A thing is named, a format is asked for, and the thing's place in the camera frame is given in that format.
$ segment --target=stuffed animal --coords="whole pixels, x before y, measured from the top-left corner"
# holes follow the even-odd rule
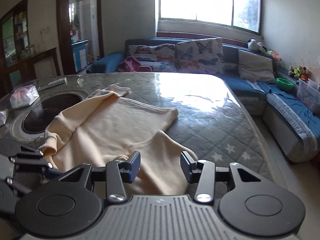
[[[293,68],[293,66],[289,69],[289,76],[293,76],[295,79],[301,78],[303,81],[308,81],[308,74],[310,70],[304,66],[299,66],[298,68]]]
[[[257,42],[254,39],[248,41],[248,49],[257,51],[263,54],[267,54],[267,48],[263,46],[261,42]]]

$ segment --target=pink cloth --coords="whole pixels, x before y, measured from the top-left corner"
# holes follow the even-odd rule
[[[150,66],[141,66],[141,63],[134,57],[129,56],[118,65],[119,72],[151,72]]]

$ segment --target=plastic storage box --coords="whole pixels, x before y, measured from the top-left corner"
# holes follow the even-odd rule
[[[300,79],[297,98],[314,114],[320,114],[320,93]]]

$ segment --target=beige garment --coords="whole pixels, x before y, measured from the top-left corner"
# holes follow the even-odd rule
[[[129,88],[111,85],[108,94],[84,100],[57,115],[45,131],[39,150],[55,168],[67,171],[81,163],[105,166],[141,152],[141,170],[127,187],[134,194],[183,194],[187,183],[180,152],[189,149],[164,132],[176,119],[176,108],[159,108],[121,98]]]

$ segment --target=tiled floor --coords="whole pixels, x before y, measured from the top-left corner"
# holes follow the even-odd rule
[[[307,213],[300,228],[302,240],[320,239],[320,175],[310,162],[290,165],[280,146],[261,118],[253,118],[269,147],[271,168],[277,183],[296,194],[305,204]],[[17,236],[7,224],[0,220],[0,236],[11,240]]]

